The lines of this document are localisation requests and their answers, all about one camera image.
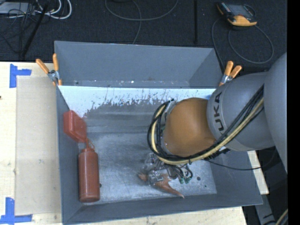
white cable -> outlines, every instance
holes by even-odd
[[[43,8],[42,8],[42,6],[39,4],[38,0],[36,0],[36,2],[37,2],[37,4],[38,4],[39,8],[43,11]],[[58,8],[56,11],[54,11],[54,12],[46,12],[45,14],[55,14],[55,13],[59,12],[60,9],[61,9],[61,0],[58,0],[58,2],[59,2],[60,5],[59,5],[59,8]]]
[[[69,8],[70,8],[70,11],[69,11],[69,13],[68,13],[66,16],[64,16],[64,17],[53,16],[53,14],[55,14],[55,13],[57,13],[57,12],[59,12],[59,11],[61,10],[61,6],[62,6],[62,5],[61,5],[61,0],[58,0],[58,1],[59,1],[59,3],[60,3],[59,8],[58,8],[56,11],[54,11],[54,12],[47,12],[47,13],[45,13],[45,15],[47,15],[47,16],[49,16],[49,17],[51,17],[51,18],[54,18],[54,19],[66,19],[66,18],[70,17],[71,14],[72,14],[72,4],[71,4],[71,1],[70,1],[70,0],[67,0],[68,5],[69,5]],[[43,8],[42,8],[42,6],[39,4],[38,0],[36,0],[36,2],[37,2],[37,4],[38,4],[39,8],[40,8],[41,10],[43,10]]]
[[[57,12],[59,12],[60,11],[60,9],[61,9],[61,0],[58,0],[58,2],[59,2],[59,7],[58,7],[58,9],[56,10],[56,11],[54,11],[54,12],[47,12],[47,13],[45,13],[45,15],[52,15],[52,14],[55,14],[55,13],[57,13]]]
[[[70,8],[68,15],[66,15],[64,17],[55,17],[55,16],[52,16],[51,14],[46,14],[46,15],[50,16],[51,18],[55,18],[55,19],[66,19],[66,18],[70,17],[71,14],[72,14],[72,4],[71,4],[70,0],[67,0],[67,2],[68,2],[68,5],[69,5],[69,8]]]

gray bin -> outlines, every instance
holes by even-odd
[[[159,104],[173,96],[209,99],[218,86],[222,73],[214,49],[55,41],[54,51],[63,81],[57,87],[63,224],[262,204],[251,170],[197,161],[191,166],[200,181],[193,178],[190,187],[177,180],[171,184],[184,190],[185,199],[137,178],[151,152],[146,135]],[[101,97],[105,90],[113,95]],[[130,97],[137,91],[142,91],[140,99]],[[83,144],[63,132],[63,113],[72,106],[83,108],[80,115],[99,155],[102,199],[94,203],[81,203],[78,197],[77,157]],[[246,152],[231,151],[214,162],[251,167]]]

yellow cable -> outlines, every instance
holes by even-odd
[[[275,225],[279,225],[287,213],[288,213],[288,209],[285,210],[285,212],[280,216],[280,218],[278,219]]]
[[[243,120],[241,122],[240,125],[238,125],[232,133],[229,134],[228,137],[226,137],[218,146],[216,146],[215,148],[211,149],[210,151],[197,156],[195,158],[192,159],[184,159],[181,161],[170,161],[168,159],[162,158],[160,156],[157,156],[159,160],[163,161],[166,164],[170,164],[170,165],[179,165],[179,164],[187,164],[189,162],[194,162],[200,159],[204,159],[209,157],[210,155],[214,154],[215,152],[217,152],[220,148],[222,148],[223,146],[225,146],[228,142],[230,142],[247,124],[248,122],[250,122],[250,120],[252,119],[252,117],[255,115],[255,113],[258,111],[258,109],[263,105],[263,98],[258,102],[258,104],[254,107],[254,109],[251,111],[251,113],[245,118],[245,120]],[[164,109],[164,106],[158,111],[157,116],[160,115],[161,111]],[[157,121],[155,121],[152,125],[151,128],[151,145],[152,148],[157,152],[157,148],[155,145],[155,140],[154,140],[154,133],[155,133],[155,126],[157,124]]]

wooden table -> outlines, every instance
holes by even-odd
[[[31,69],[9,88],[10,64]],[[52,63],[46,64],[50,70]],[[0,62],[0,215],[5,198],[15,200],[15,215],[33,214],[23,224],[61,224],[59,154],[55,87],[36,63]],[[253,167],[256,153],[249,152]],[[268,187],[260,169],[254,170],[261,194]],[[97,225],[203,224],[246,225],[241,207],[188,212],[96,223]]]

orange device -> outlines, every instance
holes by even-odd
[[[257,24],[254,13],[248,9],[247,5],[218,2],[217,8],[233,26],[249,27]]]

